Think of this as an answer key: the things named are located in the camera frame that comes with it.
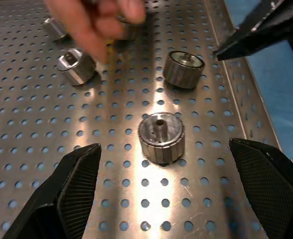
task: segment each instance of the perforated metal tray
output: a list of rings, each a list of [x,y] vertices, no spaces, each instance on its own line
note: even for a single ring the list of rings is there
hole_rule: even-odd
[[[99,76],[72,87],[41,23],[42,2],[0,1],[0,237],[24,203],[76,147],[103,152],[84,238],[266,238],[228,148],[231,137],[280,147],[245,59],[212,51],[232,30],[222,0],[146,1],[137,39]],[[165,84],[171,50],[206,63],[191,91]],[[141,153],[137,126],[171,112],[186,126],[186,153],[161,167]]]

